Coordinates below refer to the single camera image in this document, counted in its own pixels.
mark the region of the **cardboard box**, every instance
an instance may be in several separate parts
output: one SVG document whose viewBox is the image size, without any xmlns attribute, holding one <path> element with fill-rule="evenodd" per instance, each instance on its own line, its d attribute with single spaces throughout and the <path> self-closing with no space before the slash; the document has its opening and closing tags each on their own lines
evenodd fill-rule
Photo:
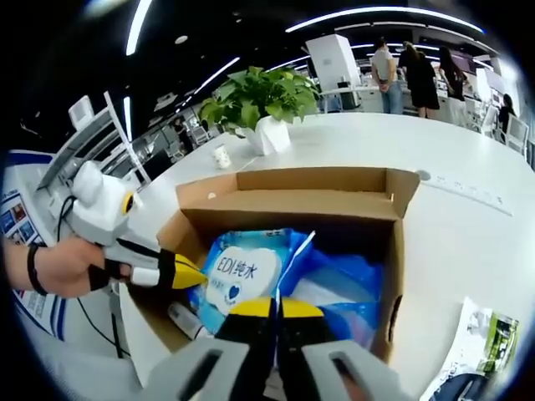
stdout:
<svg viewBox="0 0 535 401">
<path fill-rule="evenodd" d="M 380 168 L 302 168 L 223 175 L 180 185 L 181 209 L 161 228 L 160 245 L 203 266 L 212 242 L 231 230 L 316 230 L 327 253 L 354 253 L 384 265 L 380 329 L 371 351 L 388 362 L 403 290 L 402 219 L 417 174 Z M 167 317 L 171 298 L 130 289 L 156 335 L 172 351 L 189 342 Z"/>
</svg>

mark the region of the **black wristband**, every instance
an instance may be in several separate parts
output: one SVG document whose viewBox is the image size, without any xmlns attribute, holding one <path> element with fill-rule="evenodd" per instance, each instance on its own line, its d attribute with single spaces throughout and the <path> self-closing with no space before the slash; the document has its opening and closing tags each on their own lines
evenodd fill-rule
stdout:
<svg viewBox="0 0 535 401">
<path fill-rule="evenodd" d="M 35 290 L 35 292 L 38 294 L 46 296 L 48 293 L 44 291 L 44 288 L 39 282 L 39 279 L 37 279 L 37 270 L 35 270 L 35 252 L 37 252 L 37 249 L 39 249 L 39 246 L 35 244 L 29 246 L 27 260 L 28 277 L 30 279 L 30 282 L 32 283 L 33 290 Z"/>
</svg>

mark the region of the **white bottle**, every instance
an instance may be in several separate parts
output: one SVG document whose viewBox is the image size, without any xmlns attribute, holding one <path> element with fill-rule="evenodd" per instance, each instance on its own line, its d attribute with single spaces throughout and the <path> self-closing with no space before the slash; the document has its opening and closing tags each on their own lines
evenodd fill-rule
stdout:
<svg viewBox="0 0 535 401">
<path fill-rule="evenodd" d="M 203 337 L 213 337 L 199 318 L 187 307 L 178 302 L 173 302 L 167 309 L 167 314 L 175 325 L 184 332 L 191 340 Z"/>
</svg>

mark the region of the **wet wipes package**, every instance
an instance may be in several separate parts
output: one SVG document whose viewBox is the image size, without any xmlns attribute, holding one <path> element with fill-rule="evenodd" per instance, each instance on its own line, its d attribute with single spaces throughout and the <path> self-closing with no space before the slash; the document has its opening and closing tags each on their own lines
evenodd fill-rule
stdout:
<svg viewBox="0 0 535 401">
<path fill-rule="evenodd" d="M 217 333 L 225 316 L 240 302 L 274 297 L 279 278 L 306 238 L 291 229 L 231 231 L 218 237 L 201 269 L 208 276 L 207 285 L 188 293 L 206 329 Z"/>
<path fill-rule="evenodd" d="M 286 272 L 280 287 L 319 307 L 334 335 L 370 349 L 380 324 L 382 266 L 359 255 L 307 252 Z"/>
</svg>

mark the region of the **human hand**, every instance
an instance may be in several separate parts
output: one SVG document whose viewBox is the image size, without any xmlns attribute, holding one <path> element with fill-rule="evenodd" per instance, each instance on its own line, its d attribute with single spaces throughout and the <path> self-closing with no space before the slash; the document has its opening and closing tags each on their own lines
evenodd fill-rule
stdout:
<svg viewBox="0 0 535 401">
<path fill-rule="evenodd" d="M 104 269 L 104 251 L 81 238 L 67 238 L 50 248 L 39 248 L 35 254 L 38 280 L 46 292 L 61 297 L 81 297 L 91 291 L 89 266 Z M 123 277 L 130 267 L 120 266 Z"/>
</svg>

